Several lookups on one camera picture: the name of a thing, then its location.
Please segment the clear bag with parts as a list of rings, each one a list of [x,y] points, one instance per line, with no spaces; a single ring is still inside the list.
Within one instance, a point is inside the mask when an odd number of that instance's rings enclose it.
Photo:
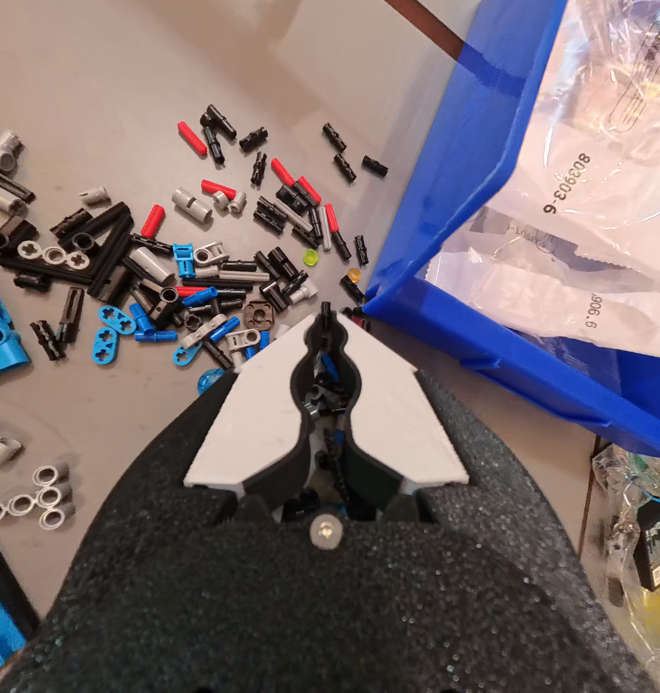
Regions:
[[[643,588],[633,557],[639,538],[637,511],[651,498],[660,499],[660,459],[612,444],[594,457],[593,469],[608,510],[603,523],[607,577],[621,583],[624,593],[631,581]]]

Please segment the blue storage bin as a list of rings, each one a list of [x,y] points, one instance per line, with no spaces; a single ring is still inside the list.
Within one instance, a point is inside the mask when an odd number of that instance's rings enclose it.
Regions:
[[[660,458],[660,359],[623,353],[613,392],[418,277],[513,173],[566,1],[481,1],[376,260],[366,310],[509,392]]]

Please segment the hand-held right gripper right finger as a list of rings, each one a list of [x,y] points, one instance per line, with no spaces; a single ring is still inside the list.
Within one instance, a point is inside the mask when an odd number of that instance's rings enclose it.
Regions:
[[[346,318],[335,318],[335,362],[352,397],[345,410],[346,480],[366,503],[468,484],[470,476],[417,378],[417,368]]]

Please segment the yellow round object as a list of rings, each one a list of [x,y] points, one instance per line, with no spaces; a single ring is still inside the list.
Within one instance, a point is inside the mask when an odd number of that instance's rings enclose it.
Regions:
[[[660,588],[638,588],[626,597],[630,626],[637,638],[639,659],[649,671],[660,674]]]

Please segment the clear plastic bag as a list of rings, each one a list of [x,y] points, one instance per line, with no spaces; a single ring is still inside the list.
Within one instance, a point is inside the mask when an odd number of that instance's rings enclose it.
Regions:
[[[635,270],[577,268],[522,237],[464,231],[426,281],[516,331],[660,358],[660,284]]]
[[[660,1],[568,1],[489,206],[587,258],[660,274]]]

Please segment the grey desk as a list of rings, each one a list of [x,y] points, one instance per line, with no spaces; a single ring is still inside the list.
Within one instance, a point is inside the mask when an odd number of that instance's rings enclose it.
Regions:
[[[56,221],[84,184],[133,212],[187,178],[175,123],[213,100],[293,130],[325,109],[269,39],[208,1],[0,1],[0,129]],[[335,551],[305,525],[215,524],[222,496],[176,490],[145,455],[89,530],[40,637],[0,692],[655,692],[596,602],[517,458],[438,380],[444,357],[379,319],[432,372],[436,413],[475,476],[428,492],[437,523],[360,523]]]

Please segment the black small box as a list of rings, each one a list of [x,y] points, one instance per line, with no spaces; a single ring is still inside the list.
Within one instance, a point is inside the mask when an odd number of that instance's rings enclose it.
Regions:
[[[651,498],[638,508],[639,538],[634,561],[643,588],[660,588],[660,499]]]

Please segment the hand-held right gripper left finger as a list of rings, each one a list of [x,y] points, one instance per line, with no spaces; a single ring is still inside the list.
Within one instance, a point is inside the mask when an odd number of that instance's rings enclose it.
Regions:
[[[226,385],[219,411],[184,477],[185,487],[260,496],[269,509],[299,493],[310,470],[310,417],[302,395],[313,379],[308,316],[245,362]]]

